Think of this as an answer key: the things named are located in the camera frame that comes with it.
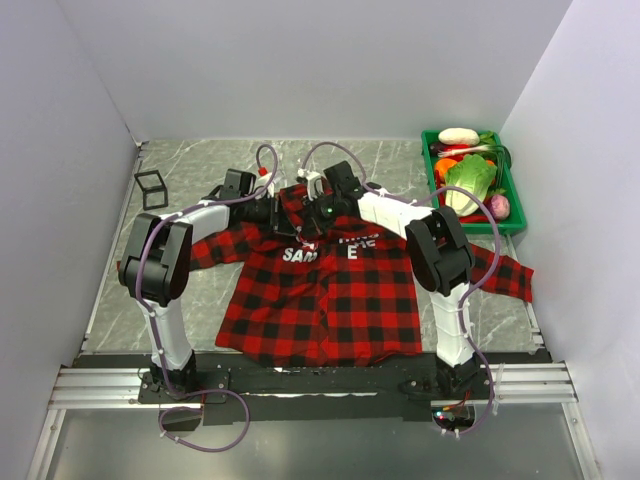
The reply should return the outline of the red black plaid shirt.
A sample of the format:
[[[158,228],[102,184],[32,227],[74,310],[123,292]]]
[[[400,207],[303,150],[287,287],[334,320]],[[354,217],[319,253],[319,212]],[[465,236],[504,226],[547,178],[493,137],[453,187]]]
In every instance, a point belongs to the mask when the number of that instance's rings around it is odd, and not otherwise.
[[[190,274],[242,264],[217,345],[266,366],[368,366],[392,355],[418,354],[416,291],[422,287],[406,241],[356,216],[340,217],[326,234],[305,238],[305,187],[278,195],[300,201],[296,236],[241,223],[192,246]],[[532,300],[529,267],[470,246],[470,286]]]

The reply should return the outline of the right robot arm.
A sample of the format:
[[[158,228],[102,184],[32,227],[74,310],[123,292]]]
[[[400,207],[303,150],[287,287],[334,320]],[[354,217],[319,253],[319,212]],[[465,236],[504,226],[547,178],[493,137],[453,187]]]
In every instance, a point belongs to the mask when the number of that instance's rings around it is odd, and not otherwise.
[[[474,265],[471,246],[449,207],[408,203],[384,188],[363,184],[343,161],[322,174],[300,168],[297,180],[307,188],[310,228],[326,232],[346,215],[380,226],[406,241],[411,269],[429,292],[437,329],[436,382],[448,398],[459,398],[479,369],[469,332],[469,290]]]

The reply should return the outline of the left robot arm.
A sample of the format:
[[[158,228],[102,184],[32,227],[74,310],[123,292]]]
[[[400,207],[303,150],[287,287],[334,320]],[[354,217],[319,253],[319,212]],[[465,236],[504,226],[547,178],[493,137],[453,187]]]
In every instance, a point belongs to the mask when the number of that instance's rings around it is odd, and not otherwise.
[[[165,215],[136,217],[118,267],[119,283],[140,308],[151,340],[151,383],[177,402],[198,390],[196,358],[187,339],[181,297],[192,246],[233,222],[267,222],[280,174],[230,169],[222,185],[196,204]]]

